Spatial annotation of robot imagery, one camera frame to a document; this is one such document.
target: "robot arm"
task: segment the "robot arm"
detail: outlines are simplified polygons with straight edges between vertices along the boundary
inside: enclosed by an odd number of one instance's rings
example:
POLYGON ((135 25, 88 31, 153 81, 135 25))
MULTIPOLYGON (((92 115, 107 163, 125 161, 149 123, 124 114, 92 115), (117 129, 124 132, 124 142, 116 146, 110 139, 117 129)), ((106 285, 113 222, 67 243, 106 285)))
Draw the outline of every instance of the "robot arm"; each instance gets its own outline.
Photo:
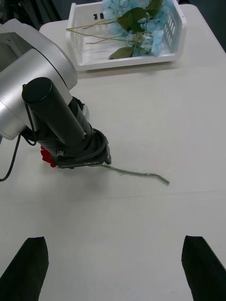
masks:
POLYGON ((0 73, 0 135, 38 142, 60 168, 110 164, 106 137, 92 128, 87 107, 69 92, 77 74, 65 53, 17 20, 0 29, 0 42, 6 34, 15 56, 0 73))

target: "red component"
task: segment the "red component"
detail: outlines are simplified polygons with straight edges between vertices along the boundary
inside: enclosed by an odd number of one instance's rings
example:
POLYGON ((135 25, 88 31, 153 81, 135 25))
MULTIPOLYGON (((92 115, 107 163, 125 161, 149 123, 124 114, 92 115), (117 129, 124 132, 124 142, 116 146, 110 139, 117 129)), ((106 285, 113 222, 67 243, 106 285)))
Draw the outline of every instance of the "red component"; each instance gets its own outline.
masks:
POLYGON ((41 155, 42 155, 42 160, 50 163, 51 167, 57 166, 56 163, 51 160, 51 154, 43 146, 41 146, 41 155))

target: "table surface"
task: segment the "table surface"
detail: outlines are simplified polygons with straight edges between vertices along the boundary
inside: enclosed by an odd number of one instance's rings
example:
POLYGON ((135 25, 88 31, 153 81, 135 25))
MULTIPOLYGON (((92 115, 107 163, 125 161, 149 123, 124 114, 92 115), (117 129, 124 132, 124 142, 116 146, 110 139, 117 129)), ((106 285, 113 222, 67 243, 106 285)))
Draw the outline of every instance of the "table surface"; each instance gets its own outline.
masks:
MULTIPOLYGON (((72 95, 106 135, 113 166, 51 168, 24 140, 0 184, 0 272, 28 237, 44 236, 40 301, 191 301, 186 235, 203 236, 226 266, 226 56, 196 7, 178 62, 79 73, 72 95)), ((41 32, 65 52, 66 21, 41 32)), ((3 140, 0 176, 15 141, 3 140)))

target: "white plastic basket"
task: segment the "white plastic basket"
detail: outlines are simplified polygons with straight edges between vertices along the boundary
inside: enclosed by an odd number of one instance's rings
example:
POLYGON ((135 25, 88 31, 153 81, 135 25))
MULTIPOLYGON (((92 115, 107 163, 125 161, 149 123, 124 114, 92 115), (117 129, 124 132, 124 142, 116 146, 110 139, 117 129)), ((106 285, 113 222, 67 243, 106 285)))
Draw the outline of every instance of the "white plastic basket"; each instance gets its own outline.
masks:
MULTIPOLYGON (((73 28, 98 22, 103 18, 101 2, 72 4, 68 26, 73 28)), ((89 29, 76 29, 87 35, 109 36, 109 25, 93 26, 89 29)), ((186 34, 186 19, 177 0, 173 0, 168 21, 164 26, 164 48, 158 57, 141 56, 116 60, 108 57, 117 49, 127 46, 126 42, 109 40, 99 44, 87 44, 99 41, 94 37, 83 36, 74 32, 66 32, 69 57, 77 70, 91 70, 120 66, 139 65, 147 63, 169 62, 179 59, 183 51, 186 34)))

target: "green plant stem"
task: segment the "green plant stem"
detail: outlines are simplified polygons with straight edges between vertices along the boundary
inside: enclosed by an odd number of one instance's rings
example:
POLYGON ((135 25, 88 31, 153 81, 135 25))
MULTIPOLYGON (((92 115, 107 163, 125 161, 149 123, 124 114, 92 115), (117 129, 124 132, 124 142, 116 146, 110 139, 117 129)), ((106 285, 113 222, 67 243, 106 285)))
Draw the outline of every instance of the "green plant stem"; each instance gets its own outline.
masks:
POLYGON ((86 43, 86 44, 98 44, 98 43, 101 43, 101 42, 104 42, 104 41, 107 41, 107 40, 111 40, 112 38, 117 38, 117 37, 121 37, 121 35, 120 36, 111 37, 111 38, 106 38, 106 39, 103 39, 103 40, 98 41, 98 42, 86 43))
POLYGON ((95 36, 95 35, 92 35, 92 34, 85 34, 85 33, 81 33, 81 32, 76 32, 72 29, 67 29, 67 31, 69 32, 74 32, 74 33, 77 33, 77 34, 81 34, 82 36, 85 36, 85 37, 93 37, 93 38, 98 38, 98 39, 103 39, 103 40, 115 40, 115 41, 122 41, 122 42, 139 42, 139 40, 122 40, 122 39, 116 39, 116 38, 105 38, 105 37, 99 37, 99 36, 95 36))
POLYGON ((120 173, 120 174, 129 174, 129 175, 134 175, 134 176, 138 176, 138 177, 155 177, 155 178, 158 178, 159 180, 163 181, 165 184, 169 185, 169 181, 166 180, 165 178, 163 178, 162 176, 158 175, 158 174, 135 173, 135 172, 132 172, 132 171, 127 171, 127 170, 115 168, 115 167, 108 166, 108 165, 93 165, 92 167, 96 167, 96 166, 104 167, 104 168, 116 171, 117 173, 120 173))
POLYGON ((105 25, 105 24, 110 24, 110 23, 103 23, 103 22, 106 22, 106 21, 111 21, 111 20, 115 20, 115 19, 118 19, 119 17, 115 17, 115 18, 111 18, 111 19, 103 19, 101 21, 98 21, 96 23, 93 23, 93 24, 89 24, 89 25, 83 25, 83 26, 77 26, 77 27, 72 27, 72 28, 67 28, 66 30, 70 30, 70 29, 78 29, 78 28, 84 28, 84 29, 87 29, 87 28, 90 28, 92 26, 95 26, 95 25, 105 25))

